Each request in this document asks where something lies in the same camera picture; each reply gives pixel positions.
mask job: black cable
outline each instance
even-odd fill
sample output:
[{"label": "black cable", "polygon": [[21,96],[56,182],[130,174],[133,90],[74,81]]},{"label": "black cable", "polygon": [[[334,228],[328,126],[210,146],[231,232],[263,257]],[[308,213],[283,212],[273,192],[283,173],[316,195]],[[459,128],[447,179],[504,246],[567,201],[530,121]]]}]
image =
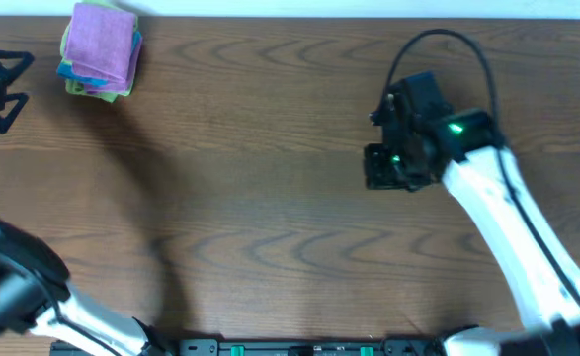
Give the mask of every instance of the black cable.
[{"label": "black cable", "polygon": [[50,302],[50,304],[52,305],[52,309],[54,310],[54,319],[51,320],[49,323],[58,322],[59,324],[65,325],[70,329],[74,330],[75,332],[77,332],[78,334],[80,334],[81,336],[108,350],[114,356],[123,356],[121,355],[121,353],[112,348],[110,345],[103,342],[102,340],[99,340],[95,336],[91,335],[88,331],[83,329],[81,326],[75,324],[74,322],[68,320],[67,318],[65,318],[65,316],[63,316],[63,313],[61,312],[61,306],[59,305],[59,301],[57,300],[57,298],[54,297],[49,286],[44,281],[44,276],[42,276],[39,271],[32,271],[22,266],[20,263],[16,262],[15,260],[13,260],[4,253],[0,252],[0,257],[3,262],[10,264],[12,268],[16,269],[17,271],[21,272],[24,275],[33,278],[38,287],[40,287],[41,291],[43,292],[43,295]]},{"label": "black cable", "polygon": [[478,62],[480,63],[480,66],[482,67],[483,72],[485,74],[485,81],[487,83],[487,91],[489,93],[489,106],[491,108],[490,109],[491,110],[491,120],[492,120],[493,130],[494,130],[494,134],[495,134],[494,138],[496,140],[496,147],[495,147],[496,148],[496,159],[498,160],[498,166],[500,169],[500,173],[501,173],[503,180],[505,182],[505,186],[507,187],[507,191],[509,192],[509,196],[510,196],[512,202],[516,205],[516,209],[518,210],[518,213],[520,214],[522,220],[525,222],[525,225],[529,229],[529,232],[534,237],[534,240],[538,244],[538,247],[540,248],[540,250],[542,251],[542,253],[546,257],[546,259],[548,260],[548,263],[552,267],[553,271],[555,271],[555,274],[557,275],[557,277],[561,281],[564,288],[566,288],[566,290],[568,290],[568,293],[570,294],[570,296],[573,298],[575,303],[577,303],[577,305],[580,308],[580,294],[579,294],[579,292],[575,288],[575,285],[573,284],[573,282],[568,278],[568,276],[566,276],[562,267],[559,265],[557,260],[555,260],[555,257],[553,257],[553,254],[548,249],[548,246],[546,246],[546,243],[544,242],[542,237],[539,235],[538,230],[534,226],[531,219],[529,219],[529,216],[527,215],[525,208],[520,203],[520,199],[518,198],[518,195],[516,193],[516,188],[514,188],[514,186],[511,184],[511,182],[509,180],[509,176],[507,174],[507,169],[505,167],[504,157],[502,155],[502,147],[504,144],[501,143],[502,142],[502,135],[500,133],[500,127],[499,127],[500,110],[498,109],[498,98],[497,98],[497,94],[496,94],[496,85],[494,83],[494,77],[493,77],[491,68],[489,67],[489,62],[487,61],[487,58],[485,58],[485,55],[483,54],[483,51],[478,46],[478,44],[475,41],[473,41],[472,39],[468,38],[466,35],[463,35],[463,34],[458,33],[456,31],[447,30],[447,29],[428,30],[428,31],[424,31],[421,34],[415,36],[410,41],[408,41],[408,43],[406,43],[404,45],[404,47],[399,51],[399,53],[397,54],[397,56],[393,60],[392,66],[390,67],[390,70],[388,71],[388,77],[386,78],[386,84],[384,85],[384,89],[383,89],[383,92],[382,92],[382,95],[380,98],[379,107],[382,105],[382,103],[384,102],[384,98],[388,94],[388,87],[390,86],[390,81],[392,80],[392,76],[395,73],[395,70],[397,69],[399,62],[401,61],[401,58],[404,56],[406,51],[408,51],[408,49],[410,49],[410,47],[412,47],[414,44],[419,42],[421,39],[423,39],[427,36],[432,36],[432,35],[445,35],[445,36],[449,36],[449,37],[453,37],[453,38],[456,38],[458,40],[461,40],[476,55],[476,58],[478,59]]}]

